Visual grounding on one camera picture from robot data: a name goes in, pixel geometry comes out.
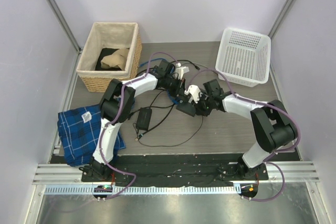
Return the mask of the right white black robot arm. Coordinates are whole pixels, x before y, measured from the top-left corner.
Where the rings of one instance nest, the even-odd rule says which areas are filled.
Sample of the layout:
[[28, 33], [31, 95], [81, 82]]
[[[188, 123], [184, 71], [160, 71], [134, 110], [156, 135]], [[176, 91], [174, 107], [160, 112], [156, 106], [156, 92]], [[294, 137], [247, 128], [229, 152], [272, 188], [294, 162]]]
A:
[[197, 115], [207, 116], [215, 109], [252, 122], [256, 142], [237, 161], [237, 174], [242, 179], [253, 177], [271, 154], [298, 138], [298, 129], [279, 100], [260, 102], [224, 92], [217, 80], [205, 83], [204, 88], [192, 94]]

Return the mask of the black network switch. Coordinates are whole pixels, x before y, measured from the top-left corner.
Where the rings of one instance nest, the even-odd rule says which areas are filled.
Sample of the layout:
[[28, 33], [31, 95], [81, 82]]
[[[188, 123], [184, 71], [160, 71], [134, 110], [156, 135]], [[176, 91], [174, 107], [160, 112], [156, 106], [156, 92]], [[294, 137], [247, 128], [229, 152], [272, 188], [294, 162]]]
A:
[[196, 107], [194, 102], [184, 102], [181, 101], [177, 106], [176, 109], [180, 112], [183, 112], [189, 116], [194, 117], [196, 115]]

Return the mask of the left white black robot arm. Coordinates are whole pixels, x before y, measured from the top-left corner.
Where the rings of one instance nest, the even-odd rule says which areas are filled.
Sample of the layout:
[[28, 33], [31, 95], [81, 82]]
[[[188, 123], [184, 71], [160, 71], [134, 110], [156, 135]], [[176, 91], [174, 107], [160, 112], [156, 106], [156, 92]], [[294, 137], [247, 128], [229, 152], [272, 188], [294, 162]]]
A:
[[83, 174], [105, 182], [112, 174], [110, 162], [114, 156], [114, 144], [118, 131], [131, 113], [134, 98], [148, 91], [164, 89], [172, 97], [184, 93], [184, 75], [189, 72], [187, 66], [161, 61], [144, 74], [127, 81], [110, 81], [100, 103], [101, 130], [98, 144], [90, 162], [83, 168]]

